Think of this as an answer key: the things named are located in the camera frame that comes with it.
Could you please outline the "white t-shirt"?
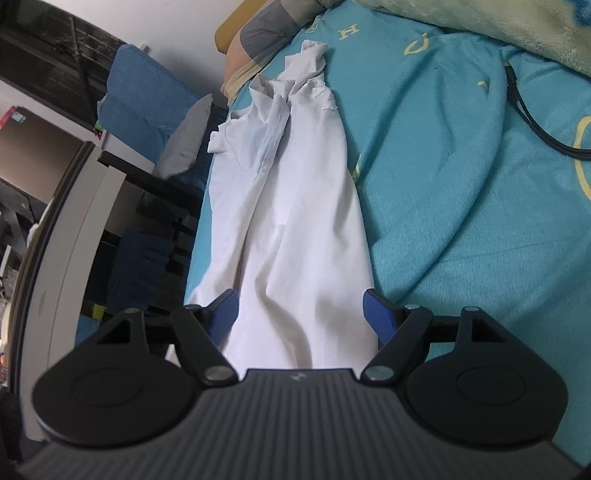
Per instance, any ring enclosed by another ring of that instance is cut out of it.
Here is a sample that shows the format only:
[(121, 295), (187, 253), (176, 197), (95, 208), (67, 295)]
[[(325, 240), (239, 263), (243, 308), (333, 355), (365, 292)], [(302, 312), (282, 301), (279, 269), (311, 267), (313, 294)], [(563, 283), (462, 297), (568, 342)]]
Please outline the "white t-shirt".
[(360, 370), (377, 352), (362, 307), (369, 249), (325, 49), (305, 41), (279, 76), (257, 75), (249, 107), (208, 143), (211, 260), (188, 301), (238, 290), (221, 350), (239, 372)]

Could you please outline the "white desk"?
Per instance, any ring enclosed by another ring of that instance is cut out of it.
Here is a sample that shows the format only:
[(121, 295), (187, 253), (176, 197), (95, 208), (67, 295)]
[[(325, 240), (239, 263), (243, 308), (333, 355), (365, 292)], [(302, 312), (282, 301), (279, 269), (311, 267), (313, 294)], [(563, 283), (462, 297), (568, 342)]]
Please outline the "white desk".
[(75, 344), (99, 241), (125, 179), (85, 142), (72, 159), (26, 251), (9, 317), (8, 388), (21, 401), (25, 436), (43, 441), (32, 405), (36, 381)]

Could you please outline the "grey seat cushion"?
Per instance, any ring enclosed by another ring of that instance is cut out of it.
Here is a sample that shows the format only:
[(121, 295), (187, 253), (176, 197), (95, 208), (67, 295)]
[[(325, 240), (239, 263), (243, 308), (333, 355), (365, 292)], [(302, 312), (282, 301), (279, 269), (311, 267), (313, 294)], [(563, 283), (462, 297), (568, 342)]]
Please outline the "grey seat cushion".
[(212, 105), (213, 97), (207, 94), (189, 108), (156, 163), (153, 174), (157, 178), (166, 180), (193, 165), (207, 129)]

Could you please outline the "blue covered chair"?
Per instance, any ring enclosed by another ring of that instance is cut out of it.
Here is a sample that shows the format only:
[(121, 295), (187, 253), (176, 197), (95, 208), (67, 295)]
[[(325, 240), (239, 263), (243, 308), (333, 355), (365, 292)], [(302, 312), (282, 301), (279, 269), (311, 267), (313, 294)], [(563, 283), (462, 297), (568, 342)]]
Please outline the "blue covered chair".
[[(106, 94), (97, 107), (98, 121), (155, 168), (186, 112), (205, 95), (193, 91), (147, 53), (125, 44), (112, 63)], [(207, 151), (209, 137), (226, 116), (228, 110), (213, 102), (197, 159), (187, 171), (165, 181), (195, 196), (204, 193), (212, 160)]]

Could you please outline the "mustard yellow headboard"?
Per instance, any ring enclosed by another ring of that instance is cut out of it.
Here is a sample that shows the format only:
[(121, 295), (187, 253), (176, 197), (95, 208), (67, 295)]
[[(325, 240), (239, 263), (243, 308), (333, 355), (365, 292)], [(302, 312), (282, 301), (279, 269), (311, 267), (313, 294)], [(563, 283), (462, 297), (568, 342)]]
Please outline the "mustard yellow headboard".
[(256, 15), (262, 5), (263, 1), (243, 0), (235, 11), (218, 26), (214, 32), (214, 44), (218, 52), (221, 54), (228, 53), (229, 45), (232, 39), (235, 38), (236, 33), (252, 16)]

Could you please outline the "patchwork colour-block pillow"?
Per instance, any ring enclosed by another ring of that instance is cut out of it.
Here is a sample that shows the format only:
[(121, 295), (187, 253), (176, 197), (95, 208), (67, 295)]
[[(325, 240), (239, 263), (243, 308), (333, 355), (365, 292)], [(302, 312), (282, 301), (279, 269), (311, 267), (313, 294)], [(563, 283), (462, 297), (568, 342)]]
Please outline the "patchwork colour-block pillow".
[(335, 1), (263, 1), (259, 11), (232, 39), (225, 56), (221, 93), (235, 102), (242, 86), (256, 76), (304, 26), (335, 6)]

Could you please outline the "light green fleece blanket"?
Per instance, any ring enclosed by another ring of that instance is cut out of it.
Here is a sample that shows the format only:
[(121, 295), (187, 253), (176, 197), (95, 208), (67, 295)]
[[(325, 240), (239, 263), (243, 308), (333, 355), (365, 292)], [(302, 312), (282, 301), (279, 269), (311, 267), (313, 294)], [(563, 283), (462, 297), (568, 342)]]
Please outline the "light green fleece blanket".
[(590, 74), (590, 3), (562, 0), (374, 0), (360, 6), (470, 31)]

